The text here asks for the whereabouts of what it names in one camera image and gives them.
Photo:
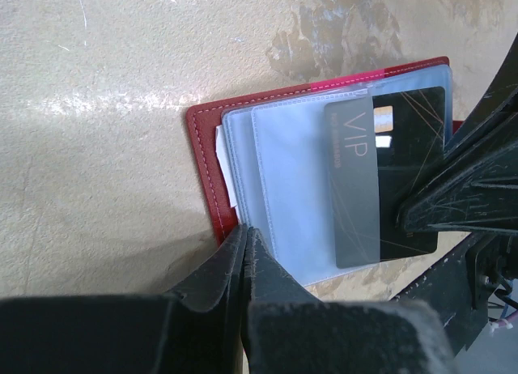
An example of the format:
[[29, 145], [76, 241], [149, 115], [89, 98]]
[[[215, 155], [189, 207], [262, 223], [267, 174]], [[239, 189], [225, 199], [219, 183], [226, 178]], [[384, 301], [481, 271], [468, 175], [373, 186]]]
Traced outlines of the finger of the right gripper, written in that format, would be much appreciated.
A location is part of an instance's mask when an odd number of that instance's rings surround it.
[[444, 158], [451, 159], [471, 147], [504, 118], [503, 109], [517, 93], [517, 37], [486, 92], [468, 117], [460, 123], [445, 147]]
[[517, 232], [517, 140], [479, 141], [401, 204], [406, 232]]

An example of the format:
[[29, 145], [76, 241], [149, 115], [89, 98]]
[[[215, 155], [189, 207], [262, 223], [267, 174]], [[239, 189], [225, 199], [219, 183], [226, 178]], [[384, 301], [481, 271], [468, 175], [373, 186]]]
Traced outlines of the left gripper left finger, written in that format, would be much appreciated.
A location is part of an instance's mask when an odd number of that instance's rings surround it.
[[233, 373], [240, 369], [247, 229], [159, 294], [1, 302], [4, 373]]

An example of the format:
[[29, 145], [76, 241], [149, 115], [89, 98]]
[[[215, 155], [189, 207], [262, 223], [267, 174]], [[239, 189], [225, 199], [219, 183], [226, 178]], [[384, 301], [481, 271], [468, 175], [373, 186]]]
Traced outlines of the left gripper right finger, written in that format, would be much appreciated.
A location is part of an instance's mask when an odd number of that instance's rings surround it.
[[455, 373], [438, 315], [421, 300], [323, 302], [247, 232], [250, 299], [244, 349], [251, 373]]

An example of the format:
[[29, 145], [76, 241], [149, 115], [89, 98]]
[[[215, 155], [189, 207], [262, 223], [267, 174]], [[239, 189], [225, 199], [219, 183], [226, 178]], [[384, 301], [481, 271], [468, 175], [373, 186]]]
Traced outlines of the grey card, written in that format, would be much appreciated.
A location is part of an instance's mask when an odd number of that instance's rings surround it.
[[327, 104], [333, 241], [340, 269], [416, 257], [435, 232], [404, 232], [397, 210], [444, 150], [446, 91], [427, 87]]

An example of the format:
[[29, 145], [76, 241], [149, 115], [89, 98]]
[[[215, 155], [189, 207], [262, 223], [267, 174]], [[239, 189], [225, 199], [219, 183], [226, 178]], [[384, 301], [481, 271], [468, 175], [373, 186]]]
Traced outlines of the red leather card holder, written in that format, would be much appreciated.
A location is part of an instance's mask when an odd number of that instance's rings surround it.
[[272, 258], [304, 286], [370, 266], [336, 265], [325, 106], [436, 86], [446, 91], [445, 148], [452, 137], [446, 57], [189, 108], [186, 122], [216, 239], [225, 240], [239, 224], [258, 229]]

